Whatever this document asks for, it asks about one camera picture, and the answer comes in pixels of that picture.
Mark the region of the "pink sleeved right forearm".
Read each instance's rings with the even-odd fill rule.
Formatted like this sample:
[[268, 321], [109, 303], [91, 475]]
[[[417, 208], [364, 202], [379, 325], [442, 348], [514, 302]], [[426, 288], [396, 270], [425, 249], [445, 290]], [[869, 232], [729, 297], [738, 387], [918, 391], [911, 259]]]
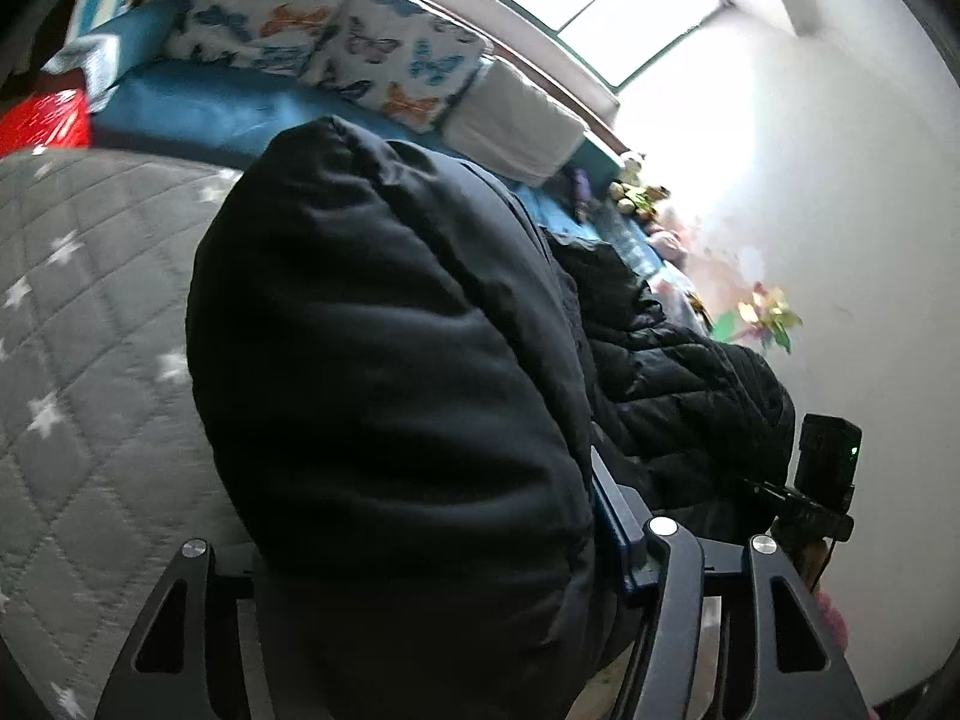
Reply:
[[827, 592], [817, 590], [814, 593], [814, 600], [817, 602], [818, 609], [822, 613], [823, 621], [827, 624], [828, 631], [832, 634], [833, 640], [838, 645], [839, 650], [844, 652], [850, 643], [850, 633], [848, 624], [844, 621], [841, 611], [833, 605], [833, 600]]

